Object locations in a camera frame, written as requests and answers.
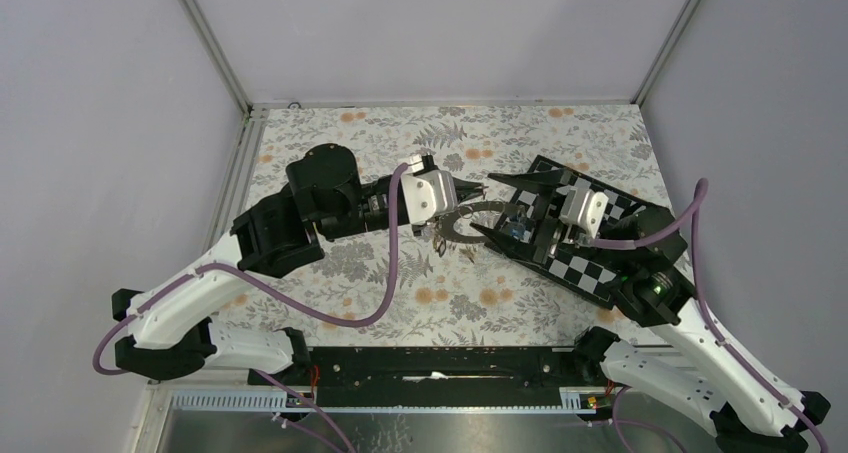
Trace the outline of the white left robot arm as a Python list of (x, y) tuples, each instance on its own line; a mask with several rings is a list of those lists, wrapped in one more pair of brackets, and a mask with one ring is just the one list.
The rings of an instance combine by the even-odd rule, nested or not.
[[(286, 184), (235, 218), (197, 260), (147, 291), (121, 289), (111, 297), (114, 326), (92, 358), (104, 376), (134, 373), (168, 381), (203, 369), (250, 369), (296, 384), (309, 374), (301, 331), (230, 328), (214, 314), (258, 289), (309, 317), (344, 328), (364, 328), (385, 316), (398, 286), (399, 231), (433, 224), (482, 196), (478, 182), (455, 178), (429, 155), (416, 155), (376, 181), (361, 180), (354, 153), (325, 143), (285, 170)], [(273, 281), (321, 261), (322, 242), (386, 231), (385, 291), (361, 319), (321, 312), (273, 286)]]

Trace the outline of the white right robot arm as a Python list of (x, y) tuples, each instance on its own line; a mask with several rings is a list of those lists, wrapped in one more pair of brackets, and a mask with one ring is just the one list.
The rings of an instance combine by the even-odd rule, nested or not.
[(497, 251), (527, 266), (577, 260), (609, 271), (598, 291), (697, 370), (689, 376), (653, 366), (616, 334), (593, 327), (575, 343), (579, 380), (635, 388), (698, 423), (724, 452), (804, 452), (810, 441), (828, 450), (820, 425), (829, 401), (772, 373), (713, 314), (698, 274), (676, 266), (695, 255), (706, 179), (680, 214), (564, 167), (497, 173), (494, 180), (534, 197), (529, 213), (509, 215), (529, 227), (528, 238), (505, 227), (483, 229)]

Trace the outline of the black white chessboard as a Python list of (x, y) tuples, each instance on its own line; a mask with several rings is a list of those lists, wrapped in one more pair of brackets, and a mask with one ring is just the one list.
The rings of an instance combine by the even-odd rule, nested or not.
[(668, 208), (542, 156), (525, 173), (490, 177), (516, 190), (491, 249), (605, 309), (643, 313), (692, 294)]

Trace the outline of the black front rail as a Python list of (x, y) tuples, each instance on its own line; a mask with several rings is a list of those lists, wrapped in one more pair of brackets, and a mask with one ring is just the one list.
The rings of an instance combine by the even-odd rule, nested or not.
[(351, 386), (432, 372), (447, 377), (494, 377), (532, 385), (604, 386), (600, 367), (568, 347), (312, 347), (304, 363), (271, 375), (294, 386)]

